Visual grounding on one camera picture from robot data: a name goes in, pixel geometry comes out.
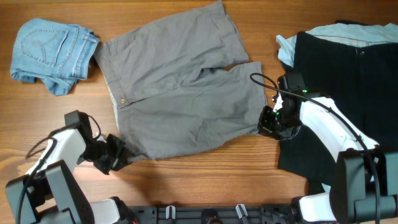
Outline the grey cotton shorts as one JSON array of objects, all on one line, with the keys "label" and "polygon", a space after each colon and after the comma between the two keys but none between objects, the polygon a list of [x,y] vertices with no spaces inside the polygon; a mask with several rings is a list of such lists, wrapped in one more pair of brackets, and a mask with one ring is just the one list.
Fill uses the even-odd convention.
[{"label": "grey cotton shorts", "polygon": [[209,151],[256,134],[266,96],[221,1],[100,44],[95,59],[128,161]]}]

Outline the blue denim jeans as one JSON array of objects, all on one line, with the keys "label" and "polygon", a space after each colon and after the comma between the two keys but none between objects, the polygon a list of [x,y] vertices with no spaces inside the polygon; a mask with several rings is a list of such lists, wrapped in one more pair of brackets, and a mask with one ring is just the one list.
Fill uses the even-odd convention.
[{"label": "blue denim jeans", "polygon": [[53,95],[67,95],[79,80],[88,78],[98,43],[85,27],[32,19],[17,33],[10,76],[26,83],[39,79]]}]

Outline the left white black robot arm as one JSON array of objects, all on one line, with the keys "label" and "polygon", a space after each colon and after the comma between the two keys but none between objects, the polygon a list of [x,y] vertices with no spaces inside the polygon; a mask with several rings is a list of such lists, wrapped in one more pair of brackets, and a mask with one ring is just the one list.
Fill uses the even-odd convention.
[{"label": "left white black robot arm", "polygon": [[139,223],[118,197],[90,203],[73,176],[83,161],[103,174],[128,165],[126,143],[115,135],[93,135],[92,116],[72,111],[65,126],[52,131],[41,157],[25,175],[6,184],[6,196],[16,223]]}]

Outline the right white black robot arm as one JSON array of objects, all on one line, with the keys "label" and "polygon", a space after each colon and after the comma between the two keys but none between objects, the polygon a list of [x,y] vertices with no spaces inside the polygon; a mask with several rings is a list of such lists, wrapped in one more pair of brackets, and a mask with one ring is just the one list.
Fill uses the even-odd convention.
[{"label": "right white black robot arm", "polygon": [[296,198],[295,223],[361,223],[397,217],[397,150],[362,133],[323,93],[309,90],[299,73],[286,73],[269,89],[275,106],[261,112],[259,134],[284,141],[311,129],[335,161],[329,191]]}]

